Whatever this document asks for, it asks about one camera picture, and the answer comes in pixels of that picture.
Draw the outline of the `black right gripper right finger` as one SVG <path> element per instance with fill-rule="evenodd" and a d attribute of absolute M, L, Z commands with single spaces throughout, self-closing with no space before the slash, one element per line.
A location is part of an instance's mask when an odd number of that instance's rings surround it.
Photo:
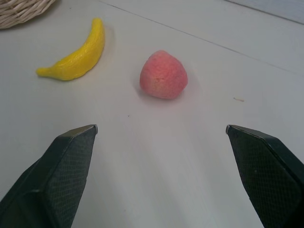
<path fill-rule="evenodd" d="M 304 228 L 304 164 L 271 135 L 237 125 L 226 134 L 264 228 Z"/>

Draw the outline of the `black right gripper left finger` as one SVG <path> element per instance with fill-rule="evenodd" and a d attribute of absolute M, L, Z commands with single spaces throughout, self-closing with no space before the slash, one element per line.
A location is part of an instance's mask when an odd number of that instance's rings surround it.
<path fill-rule="evenodd" d="M 56 137 L 0 200 L 0 228 L 71 228 L 97 133 L 91 124 Z"/>

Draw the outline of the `woven wicker basket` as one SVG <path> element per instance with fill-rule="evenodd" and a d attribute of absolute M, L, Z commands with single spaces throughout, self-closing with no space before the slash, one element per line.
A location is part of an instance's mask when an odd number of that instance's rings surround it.
<path fill-rule="evenodd" d="M 0 30 L 40 16 L 60 0 L 0 0 Z"/>

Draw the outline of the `yellow toy banana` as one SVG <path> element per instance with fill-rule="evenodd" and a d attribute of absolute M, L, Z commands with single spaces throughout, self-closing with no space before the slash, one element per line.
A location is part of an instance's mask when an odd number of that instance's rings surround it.
<path fill-rule="evenodd" d="M 105 47 L 105 30 L 100 18 L 92 20 L 91 31 L 85 43 L 51 67 L 36 70 L 39 77 L 71 81 L 82 77 L 99 61 Z"/>

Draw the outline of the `pink toy peach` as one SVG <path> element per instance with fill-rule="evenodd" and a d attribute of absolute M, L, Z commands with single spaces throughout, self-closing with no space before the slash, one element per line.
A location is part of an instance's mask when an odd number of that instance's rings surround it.
<path fill-rule="evenodd" d="M 153 53 L 140 73 L 140 87 L 148 95 L 175 99 L 188 84 L 182 63 L 164 50 Z"/>

